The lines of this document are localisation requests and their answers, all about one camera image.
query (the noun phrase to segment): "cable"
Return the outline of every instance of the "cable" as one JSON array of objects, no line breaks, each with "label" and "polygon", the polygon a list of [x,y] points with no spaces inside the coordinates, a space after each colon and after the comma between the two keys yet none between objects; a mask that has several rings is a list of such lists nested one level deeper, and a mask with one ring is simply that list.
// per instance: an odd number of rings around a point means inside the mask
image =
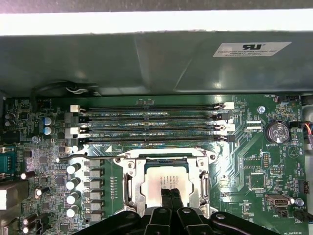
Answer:
[{"label": "cable", "polygon": [[73,158],[86,158],[89,160],[105,160],[105,159],[113,159],[113,158],[124,158],[124,156],[98,156],[98,157],[91,157],[85,154],[72,154],[69,155],[68,157],[64,158],[57,158],[56,162],[61,163],[61,162],[66,162],[69,160],[72,160]]},{"label": "cable", "polygon": [[48,91],[48,90],[53,90],[53,89],[58,89],[58,88],[64,88],[64,87],[71,87],[72,89],[76,89],[76,83],[74,82],[69,82],[69,81],[61,81],[61,82],[54,82],[54,83],[50,83],[48,85],[44,85],[44,86],[36,86],[31,90],[30,93],[30,103],[31,103],[31,109],[32,112],[36,112],[38,109],[38,103],[37,103],[37,99],[36,96],[39,93]]},{"label": "cable", "polygon": [[310,128],[310,124],[309,123],[305,123],[304,124],[306,127],[307,127],[307,129],[308,129],[308,134],[309,135],[312,135],[312,130],[311,130],[311,128]]}]

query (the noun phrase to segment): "black connector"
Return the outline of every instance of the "black connector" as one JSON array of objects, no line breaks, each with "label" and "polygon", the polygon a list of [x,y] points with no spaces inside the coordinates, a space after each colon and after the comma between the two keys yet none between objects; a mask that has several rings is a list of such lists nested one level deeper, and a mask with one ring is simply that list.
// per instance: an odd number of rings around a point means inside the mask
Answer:
[{"label": "black connector", "polygon": [[309,182],[305,180],[298,180],[298,191],[300,193],[309,194],[310,193]]},{"label": "black connector", "polygon": [[281,218],[288,218],[288,210],[285,207],[275,208],[276,214]]},{"label": "black connector", "polygon": [[293,216],[301,222],[313,223],[313,215],[311,215],[307,211],[294,211]]},{"label": "black connector", "polygon": [[35,234],[42,235],[47,229],[49,229],[48,213],[43,213],[35,219]]},{"label": "black connector", "polygon": [[226,136],[226,142],[228,143],[236,142],[236,136]]}]

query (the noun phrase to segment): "white label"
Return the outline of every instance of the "white label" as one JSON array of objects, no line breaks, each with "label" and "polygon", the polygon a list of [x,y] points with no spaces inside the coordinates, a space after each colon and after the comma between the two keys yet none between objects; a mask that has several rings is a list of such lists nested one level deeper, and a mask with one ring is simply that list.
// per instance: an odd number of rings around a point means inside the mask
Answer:
[{"label": "white label", "polygon": [[222,43],[213,57],[273,56],[290,43]]}]

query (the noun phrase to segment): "connector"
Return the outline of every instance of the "connector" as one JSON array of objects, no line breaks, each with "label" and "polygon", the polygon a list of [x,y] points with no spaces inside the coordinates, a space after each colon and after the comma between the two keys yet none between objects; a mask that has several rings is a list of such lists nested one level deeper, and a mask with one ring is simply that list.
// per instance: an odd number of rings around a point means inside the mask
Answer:
[{"label": "connector", "polygon": [[236,136],[225,136],[226,137],[226,142],[231,143],[231,142],[236,142]]},{"label": "connector", "polygon": [[235,103],[234,102],[225,102],[223,109],[235,109]]},{"label": "connector", "polygon": [[288,210],[287,208],[284,208],[284,207],[277,207],[275,209],[276,211],[276,214],[281,217],[281,218],[288,218]]},{"label": "connector", "polygon": [[301,222],[313,223],[313,215],[307,211],[294,211],[293,217],[300,220]]},{"label": "connector", "polygon": [[35,234],[43,235],[47,229],[49,229],[48,213],[43,213],[35,219]]},{"label": "connector", "polygon": [[286,207],[291,204],[290,199],[280,194],[267,194],[265,195],[268,202],[275,207]]},{"label": "connector", "polygon": [[79,135],[80,134],[80,128],[79,127],[71,127],[70,128],[70,134],[71,135]]},{"label": "connector", "polygon": [[309,194],[310,193],[309,182],[305,180],[298,180],[298,191],[300,193]]}]

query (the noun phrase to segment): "green circuit board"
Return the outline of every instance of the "green circuit board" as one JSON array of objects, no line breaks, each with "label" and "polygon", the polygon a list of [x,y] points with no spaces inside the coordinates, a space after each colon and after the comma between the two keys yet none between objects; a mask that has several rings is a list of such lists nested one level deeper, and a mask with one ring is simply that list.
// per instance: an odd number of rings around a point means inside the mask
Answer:
[{"label": "green circuit board", "polygon": [[[224,102],[234,102],[234,109],[219,110],[217,113],[230,114],[235,131],[228,132],[228,134],[236,137],[235,142],[212,141],[204,137],[190,138],[191,140],[122,141],[128,135],[111,131],[108,134],[96,133],[88,136],[89,139],[100,138],[105,141],[80,143],[75,136],[70,135],[69,138],[66,133],[71,127],[82,126],[79,122],[79,115],[70,112],[71,105],[80,105],[82,109],[87,109],[109,106],[199,106]],[[78,146],[83,154],[95,157],[116,156],[132,149],[142,148],[200,147],[215,152],[217,160],[209,166],[211,207],[229,212],[282,235],[309,234],[308,223],[293,217],[294,210],[305,210],[307,204],[307,196],[299,191],[298,185],[299,180],[305,180],[303,130],[301,127],[290,128],[290,136],[284,143],[272,143],[265,137],[266,127],[274,121],[278,120],[288,125],[290,121],[302,120],[302,106],[299,98],[293,96],[292,99],[286,99],[286,95],[274,94],[121,96],[49,98],[40,99],[38,105],[38,112],[33,113],[28,99],[7,99],[5,114],[14,114],[15,117],[12,124],[5,126],[4,129],[18,136],[15,136],[18,143],[14,145],[14,157],[16,156],[18,168],[15,175],[18,176],[24,171],[36,171],[36,177],[29,179],[29,198],[22,203],[21,218],[34,212],[51,213],[49,218],[51,228],[46,231],[47,235],[73,234],[75,231],[114,215],[123,208],[121,183],[123,170],[112,163],[112,159],[104,160],[97,168],[101,170],[103,181],[100,211],[99,208],[95,211],[90,208],[91,180],[89,173],[86,174],[92,169],[89,160],[75,158],[69,162],[57,162],[57,158],[71,154],[73,146]],[[264,106],[264,113],[258,111],[260,106]],[[197,118],[197,115],[203,113],[208,113],[208,111],[188,114]],[[178,125],[183,126],[180,123],[180,115],[186,115],[186,113],[179,111],[175,115],[178,117],[176,120]],[[107,111],[107,116],[111,117],[113,114]],[[45,117],[53,120],[51,125],[53,131],[50,135],[43,133]],[[125,122],[121,121],[117,125],[123,129]],[[108,124],[108,121],[99,121],[95,122],[92,127],[113,128],[113,125]],[[166,131],[165,133],[174,138],[181,134]],[[204,133],[192,130],[188,131],[187,135],[189,134],[199,137]],[[81,165],[81,169],[75,175],[67,174],[66,168],[72,163]],[[65,185],[74,176],[81,180],[75,190],[80,191],[82,195],[76,203],[79,206],[79,212],[74,218],[68,218],[66,211],[70,205],[67,204],[66,197],[71,191],[66,189]],[[36,199],[34,195],[38,186],[49,186],[50,192]],[[267,194],[284,194],[292,198],[301,198],[304,206],[289,205],[286,209],[288,215],[280,217],[267,201]]]}]

